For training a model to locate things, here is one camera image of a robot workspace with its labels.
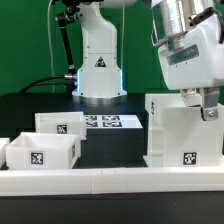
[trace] open white box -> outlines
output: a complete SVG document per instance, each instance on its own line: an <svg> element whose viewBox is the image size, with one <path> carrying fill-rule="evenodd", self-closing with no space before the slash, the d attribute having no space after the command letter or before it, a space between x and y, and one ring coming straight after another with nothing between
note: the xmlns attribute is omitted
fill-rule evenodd
<svg viewBox="0 0 224 224"><path fill-rule="evenodd" d="M10 170L70 169L80 157L77 135L21 133L6 147Z"/></svg>
<svg viewBox="0 0 224 224"><path fill-rule="evenodd" d="M73 134L86 139L86 120L83 112L36 113L37 133Z"/></svg>

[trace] warning label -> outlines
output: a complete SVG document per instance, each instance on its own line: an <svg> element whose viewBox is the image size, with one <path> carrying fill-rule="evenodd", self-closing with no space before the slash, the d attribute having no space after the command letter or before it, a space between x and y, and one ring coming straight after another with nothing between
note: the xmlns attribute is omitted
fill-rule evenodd
<svg viewBox="0 0 224 224"><path fill-rule="evenodd" d="M107 67L102 57L96 62L95 67Z"/></svg>

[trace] qr-like marker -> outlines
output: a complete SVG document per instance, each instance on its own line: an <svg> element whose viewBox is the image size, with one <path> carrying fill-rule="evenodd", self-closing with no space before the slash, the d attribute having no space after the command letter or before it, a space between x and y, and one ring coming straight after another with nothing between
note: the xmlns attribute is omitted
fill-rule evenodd
<svg viewBox="0 0 224 224"><path fill-rule="evenodd" d="M155 108L154 108L154 102L151 102L151 114L154 115Z"/></svg>
<svg viewBox="0 0 224 224"><path fill-rule="evenodd" d="M87 121L96 121L97 120L97 116L95 116L95 115L86 115L85 116L85 119L87 120Z"/></svg>
<svg viewBox="0 0 224 224"><path fill-rule="evenodd" d="M197 165L197 153L196 152L185 152L183 158L184 166L195 166Z"/></svg>
<svg viewBox="0 0 224 224"><path fill-rule="evenodd" d="M32 165L43 165L44 164L44 154L31 152L31 164Z"/></svg>
<svg viewBox="0 0 224 224"><path fill-rule="evenodd" d="M72 158L75 156L75 145L72 147Z"/></svg>
<svg viewBox="0 0 224 224"><path fill-rule="evenodd" d="M57 125L58 134L67 134L67 125Z"/></svg>
<svg viewBox="0 0 224 224"><path fill-rule="evenodd" d="M119 121L119 116L103 116L104 121Z"/></svg>
<svg viewBox="0 0 224 224"><path fill-rule="evenodd" d="M120 128L122 127L121 122L103 122L105 128Z"/></svg>
<svg viewBox="0 0 224 224"><path fill-rule="evenodd" d="M97 122L90 122L90 121L87 121L87 122L86 122L86 127L87 127L87 128L97 128L97 127L98 127L98 123L97 123Z"/></svg>

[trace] cable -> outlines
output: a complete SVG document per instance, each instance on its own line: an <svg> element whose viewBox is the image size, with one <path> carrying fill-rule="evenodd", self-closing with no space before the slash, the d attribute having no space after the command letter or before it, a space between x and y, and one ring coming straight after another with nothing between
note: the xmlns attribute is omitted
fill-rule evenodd
<svg viewBox="0 0 224 224"><path fill-rule="evenodd" d="M50 60L51 60L51 76L54 77L54 55L53 55L53 47L52 47L52 35L51 35L51 5L54 0L50 0L47 10L47 32L48 32L48 44L50 51Z"/></svg>
<svg viewBox="0 0 224 224"><path fill-rule="evenodd" d="M29 85L25 86L24 88L22 88L19 93L26 93L26 91L35 86L36 84L39 84L41 82L46 82L46 81L50 81L50 80L56 80L56 79L64 79L64 76L54 76L54 77L47 77L47 78L43 78L43 79L38 79L32 83L30 83Z"/></svg>
<svg viewBox="0 0 224 224"><path fill-rule="evenodd" d="M58 85L66 85L66 83L43 83L43 84L35 84L35 85L32 85L32 86L27 86L27 88L25 89L23 89L23 91L21 92L20 91L20 94L23 94L23 93L26 93L27 92L27 90L29 90L30 88L33 88L33 87L38 87L38 86L58 86Z"/></svg>

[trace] white container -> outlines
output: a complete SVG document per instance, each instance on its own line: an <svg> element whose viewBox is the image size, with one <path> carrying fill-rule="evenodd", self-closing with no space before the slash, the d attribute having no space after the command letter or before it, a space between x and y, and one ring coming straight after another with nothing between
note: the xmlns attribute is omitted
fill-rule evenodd
<svg viewBox="0 0 224 224"><path fill-rule="evenodd" d="M150 167L220 166L224 107L216 121L203 121L200 107L186 107L180 94L148 94Z"/></svg>
<svg viewBox="0 0 224 224"><path fill-rule="evenodd" d="M86 139L86 120L83 112L37 113L37 133L74 134Z"/></svg>
<svg viewBox="0 0 224 224"><path fill-rule="evenodd" d="M6 147L10 170L69 169L80 156L78 135L21 133Z"/></svg>
<svg viewBox="0 0 224 224"><path fill-rule="evenodd" d="M9 138L0 138L0 168L5 163L5 147L9 144L9 142Z"/></svg>

